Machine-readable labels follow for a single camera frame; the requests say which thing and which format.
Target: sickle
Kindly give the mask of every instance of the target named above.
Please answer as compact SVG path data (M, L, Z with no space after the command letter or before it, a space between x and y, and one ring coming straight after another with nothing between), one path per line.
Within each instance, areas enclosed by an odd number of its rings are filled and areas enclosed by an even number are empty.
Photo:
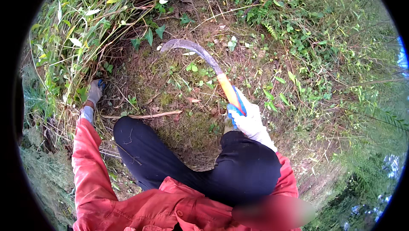
M167 52L173 48L185 48L189 51L197 53L200 57L202 57L207 64L209 64L213 70L216 72L217 80L219 81L220 85L222 86L223 91L226 94L228 101L237 107L243 115L246 113L242 110L241 105L238 101L236 92L234 91L230 81L228 80L226 74L222 71L222 69L217 64L217 61L200 45L184 39L172 39L167 41L160 50L161 53Z

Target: person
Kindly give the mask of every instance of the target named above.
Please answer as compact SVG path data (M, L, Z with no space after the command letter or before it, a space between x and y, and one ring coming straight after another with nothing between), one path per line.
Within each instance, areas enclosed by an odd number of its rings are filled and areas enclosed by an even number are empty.
M266 195L298 197L289 159L261 122L259 107L236 90L247 112L228 106L238 130L221 138L212 170L196 172L181 162L141 120L128 116L114 126L122 162L143 192L118 201L99 152L93 110L102 96L94 80L77 121L72 155L75 174L74 230L250 230L232 218L232 208Z

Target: curved metal blade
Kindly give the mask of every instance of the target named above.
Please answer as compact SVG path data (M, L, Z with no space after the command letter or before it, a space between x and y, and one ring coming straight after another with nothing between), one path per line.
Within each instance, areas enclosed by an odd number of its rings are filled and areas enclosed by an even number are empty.
M173 48L185 48L189 51L197 53L200 57L202 57L216 72L216 75L222 74L223 71L217 64L217 61L207 52L206 49L201 47L200 45L185 39L172 39L167 41L160 50L161 53L167 52Z

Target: blurred patch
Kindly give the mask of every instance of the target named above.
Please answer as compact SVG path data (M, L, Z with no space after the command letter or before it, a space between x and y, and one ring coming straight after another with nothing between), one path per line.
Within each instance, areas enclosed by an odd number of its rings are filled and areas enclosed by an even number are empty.
M281 231L309 223L315 218L315 209L298 198L269 195L261 202L234 207L232 216L246 227Z

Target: red sleeve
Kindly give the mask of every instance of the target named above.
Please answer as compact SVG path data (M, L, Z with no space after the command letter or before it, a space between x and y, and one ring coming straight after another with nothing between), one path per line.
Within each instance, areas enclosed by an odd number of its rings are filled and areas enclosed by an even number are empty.
M289 159L279 152L277 152L276 155L282 165L280 169L281 177L277 181L277 185L271 194L298 198L297 181L295 180L294 171L289 164Z
M100 143L94 127L81 118L76 126L72 154L78 220L104 219L113 210L111 201L118 201L99 152Z

